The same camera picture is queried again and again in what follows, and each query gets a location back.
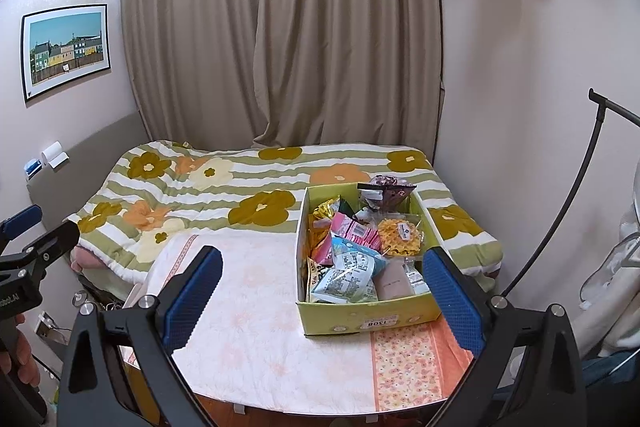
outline bed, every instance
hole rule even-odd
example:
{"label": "bed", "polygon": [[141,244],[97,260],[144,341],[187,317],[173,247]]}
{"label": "bed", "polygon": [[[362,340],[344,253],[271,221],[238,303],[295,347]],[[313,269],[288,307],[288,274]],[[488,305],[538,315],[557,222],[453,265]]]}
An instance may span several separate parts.
{"label": "bed", "polygon": [[81,263],[82,274],[123,301],[176,233],[293,234],[306,186],[375,174],[417,184],[441,244],[483,288],[492,287],[486,275],[500,268],[498,241],[457,206],[419,151],[334,144],[206,152],[147,141],[134,113],[70,149],[70,161],[58,171],[47,168],[28,183],[47,230],[69,216],[81,229],[79,246],[100,260]]}
{"label": "bed", "polygon": [[[36,176],[30,192],[48,229],[67,215],[78,223],[79,248],[101,266],[83,267],[83,276],[122,300],[135,284],[158,291],[202,244],[223,251],[219,290],[187,347],[174,354],[196,393],[311,415],[398,411],[449,396],[471,356],[442,318],[306,338],[295,304],[295,232],[305,188],[376,174],[415,183],[441,245],[463,272],[485,289],[493,286],[488,276],[500,268],[500,244],[457,206],[423,153],[370,144],[207,152],[148,142],[139,116],[125,120],[70,150],[68,165]],[[399,371],[405,349],[414,357]],[[130,349],[124,356],[136,365]]]}

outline framed picture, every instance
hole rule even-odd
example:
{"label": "framed picture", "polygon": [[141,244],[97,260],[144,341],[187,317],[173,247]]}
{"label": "framed picture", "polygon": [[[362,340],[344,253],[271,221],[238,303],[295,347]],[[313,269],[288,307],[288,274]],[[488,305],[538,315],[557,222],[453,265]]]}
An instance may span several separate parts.
{"label": "framed picture", "polygon": [[108,70],[107,5],[57,8],[22,17],[24,101]]}

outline waffle cookie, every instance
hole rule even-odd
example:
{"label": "waffle cookie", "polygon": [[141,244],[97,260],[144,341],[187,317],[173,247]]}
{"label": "waffle cookie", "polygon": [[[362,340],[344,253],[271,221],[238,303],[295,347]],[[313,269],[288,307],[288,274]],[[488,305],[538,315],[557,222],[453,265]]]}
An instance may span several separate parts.
{"label": "waffle cookie", "polygon": [[378,224],[382,252],[386,255],[419,255],[422,234],[405,219],[383,219]]}

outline pink floral sheet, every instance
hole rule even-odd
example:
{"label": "pink floral sheet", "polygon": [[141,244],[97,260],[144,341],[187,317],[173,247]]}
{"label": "pink floral sheet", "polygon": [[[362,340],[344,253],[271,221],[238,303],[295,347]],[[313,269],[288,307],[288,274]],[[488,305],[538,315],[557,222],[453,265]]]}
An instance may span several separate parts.
{"label": "pink floral sheet", "polygon": [[[222,279],[186,347],[174,352],[198,394],[306,415],[397,412],[446,399],[471,361],[442,317],[373,333],[305,337],[296,306],[293,234],[179,233],[137,296],[157,295],[205,245],[222,252]],[[137,365],[130,347],[123,356]]]}

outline person's hand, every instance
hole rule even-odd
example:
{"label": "person's hand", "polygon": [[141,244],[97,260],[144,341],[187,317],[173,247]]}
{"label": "person's hand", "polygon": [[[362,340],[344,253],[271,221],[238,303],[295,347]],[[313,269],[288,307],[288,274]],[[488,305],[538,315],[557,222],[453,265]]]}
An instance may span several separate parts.
{"label": "person's hand", "polygon": [[[24,315],[20,314],[15,316],[16,325],[23,324],[24,321]],[[18,331],[16,355],[20,362],[18,378],[20,378],[22,383],[31,384],[33,387],[36,387],[40,383],[40,372],[38,371],[36,361],[33,360],[29,341],[21,331]],[[0,369],[4,374],[11,371],[11,358],[9,357],[9,353],[0,353]]]}

